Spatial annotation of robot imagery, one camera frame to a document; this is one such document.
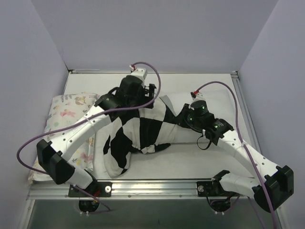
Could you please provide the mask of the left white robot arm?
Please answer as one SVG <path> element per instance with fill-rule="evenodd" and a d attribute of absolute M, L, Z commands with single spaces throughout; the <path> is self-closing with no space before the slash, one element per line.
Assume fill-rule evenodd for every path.
<path fill-rule="evenodd" d="M 124 77 L 120 86 L 102 95 L 89 111 L 70 131 L 46 142 L 37 144 L 38 162 L 56 184 L 68 183 L 79 187 L 85 196 L 96 192 L 97 181 L 94 176 L 69 163 L 74 152 L 95 132 L 104 128 L 115 118 L 130 110 L 153 107 L 155 85 L 145 87 L 147 73 L 132 72 Z"/>

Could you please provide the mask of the white pillow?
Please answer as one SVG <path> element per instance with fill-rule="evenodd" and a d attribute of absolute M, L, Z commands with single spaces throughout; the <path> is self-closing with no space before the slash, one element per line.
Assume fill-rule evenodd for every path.
<path fill-rule="evenodd" d="M 208 124 L 234 118 L 225 90 L 161 94 L 153 108 L 126 112 L 100 129 L 95 137 L 93 170 L 99 177 L 119 177 L 130 167 L 134 153 L 151 154 L 171 144 L 193 143 Z"/>

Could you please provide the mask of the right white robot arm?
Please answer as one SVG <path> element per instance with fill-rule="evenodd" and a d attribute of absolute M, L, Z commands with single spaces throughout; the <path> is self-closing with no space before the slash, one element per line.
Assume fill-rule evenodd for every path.
<path fill-rule="evenodd" d="M 213 193 L 226 191 L 253 198 L 266 212 L 278 209 L 294 193 L 294 172 L 270 161 L 239 138 L 232 125 L 210 113 L 204 100 L 184 104 L 178 115 L 180 125 L 201 133 L 212 144 L 235 158 L 252 175 L 243 177 L 223 170 L 214 176 Z"/>

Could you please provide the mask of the black white checkered pillowcase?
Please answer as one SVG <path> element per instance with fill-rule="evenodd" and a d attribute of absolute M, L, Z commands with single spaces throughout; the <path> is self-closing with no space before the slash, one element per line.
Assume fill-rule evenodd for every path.
<path fill-rule="evenodd" d="M 133 153 L 150 154 L 166 150 L 178 131 L 182 105 L 168 96 L 157 98 L 153 108 L 127 111 L 105 127 L 99 140 L 105 170 L 111 178 L 124 174 Z"/>

